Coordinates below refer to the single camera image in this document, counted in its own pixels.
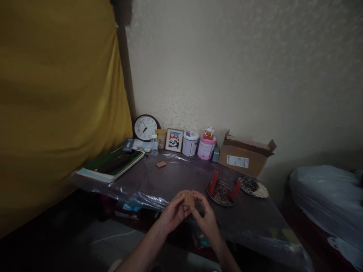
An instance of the hand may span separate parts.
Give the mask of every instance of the hand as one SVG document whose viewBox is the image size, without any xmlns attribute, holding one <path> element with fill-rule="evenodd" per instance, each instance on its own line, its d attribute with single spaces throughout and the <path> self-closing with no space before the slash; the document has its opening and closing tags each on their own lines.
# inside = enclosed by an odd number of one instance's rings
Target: hand
<svg viewBox="0 0 363 272">
<path fill-rule="evenodd" d="M 189 207 L 183 206 L 182 203 L 186 192 L 188 192 L 188 190 L 179 192 L 166 206 L 158 219 L 158 224 L 167 233 L 171 233 L 175 230 L 175 228 L 191 213 Z"/>
<path fill-rule="evenodd" d="M 197 191 L 193 191 L 193 197 L 202 202 L 205 210 L 205 216 L 201 217 L 196 208 L 190 207 L 193 217 L 195 218 L 198 226 L 202 230 L 204 236 L 208 239 L 212 247 L 217 246 L 217 243 L 222 239 L 219 233 L 216 217 L 212 207 L 209 205 L 206 197 Z"/>
</svg>

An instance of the pink lid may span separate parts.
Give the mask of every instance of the pink lid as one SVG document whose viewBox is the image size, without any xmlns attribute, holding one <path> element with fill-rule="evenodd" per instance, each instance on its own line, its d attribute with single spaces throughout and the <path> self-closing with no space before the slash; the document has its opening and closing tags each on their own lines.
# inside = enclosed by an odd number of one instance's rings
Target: pink lid
<svg viewBox="0 0 363 272">
<path fill-rule="evenodd" d="M 214 145 L 217 142 L 217 137 L 213 135 L 211 140 L 203 138 L 203 135 L 200 137 L 200 141 L 204 144 Z"/>
</svg>

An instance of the panda picture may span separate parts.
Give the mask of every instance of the panda picture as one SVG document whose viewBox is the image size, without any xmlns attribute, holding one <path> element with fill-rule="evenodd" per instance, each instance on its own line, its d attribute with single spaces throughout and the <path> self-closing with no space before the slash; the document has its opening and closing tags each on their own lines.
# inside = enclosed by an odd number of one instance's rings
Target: panda picture
<svg viewBox="0 0 363 272">
<path fill-rule="evenodd" d="M 169 147 L 176 149 L 179 148 L 179 136 L 176 133 L 170 134 Z"/>
<path fill-rule="evenodd" d="M 184 130 L 168 128 L 166 132 L 165 149 L 180 153 L 183 146 L 183 134 Z"/>
</svg>

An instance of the book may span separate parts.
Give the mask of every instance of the book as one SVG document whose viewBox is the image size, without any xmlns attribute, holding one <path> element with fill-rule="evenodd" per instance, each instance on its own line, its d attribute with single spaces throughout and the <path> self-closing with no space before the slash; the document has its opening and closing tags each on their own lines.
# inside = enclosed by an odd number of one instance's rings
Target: book
<svg viewBox="0 0 363 272">
<path fill-rule="evenodd" d="M 88 162 L 76 173 L 88 178 L 112 183 L 145 155 L 145 152 L 143 151 L 134 152 L 135 154 L 130 156 L 122 151 L 122 146 L 118 147 L 117 149 Z"/>
</svg>

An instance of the pink canister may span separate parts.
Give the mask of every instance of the pink canister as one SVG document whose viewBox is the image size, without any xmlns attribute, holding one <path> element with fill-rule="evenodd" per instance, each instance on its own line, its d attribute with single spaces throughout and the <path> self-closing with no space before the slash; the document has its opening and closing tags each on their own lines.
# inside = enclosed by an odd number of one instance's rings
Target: pink canister
<svg viewBox="0 0 363 272">
<path fill-rule="evenodd" d="M 201 159 L 209 160 L 212 155 L 214 148 L 216 147 L 217 138 L 213 136 L 212 139 L 205 139 L 203 135 L 200 137 L 198 145 L 198 157 Z"/>
</svg>

